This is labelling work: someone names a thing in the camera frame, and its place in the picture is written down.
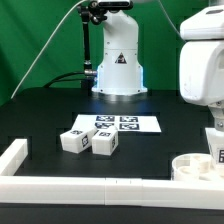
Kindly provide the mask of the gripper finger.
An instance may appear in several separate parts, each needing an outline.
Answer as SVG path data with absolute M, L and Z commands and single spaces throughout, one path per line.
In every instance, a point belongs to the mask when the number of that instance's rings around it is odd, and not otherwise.
M 224 131 L 224 101 L 218 101 L 209 105 L 214 118 L 214 127 L 217 131 Z

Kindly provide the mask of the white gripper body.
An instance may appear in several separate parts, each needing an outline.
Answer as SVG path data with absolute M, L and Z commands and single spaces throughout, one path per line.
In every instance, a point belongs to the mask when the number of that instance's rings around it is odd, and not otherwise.
M 224 100 L 224 41 L 190 41 L 180 54 L 180 93 L 192 104 Z

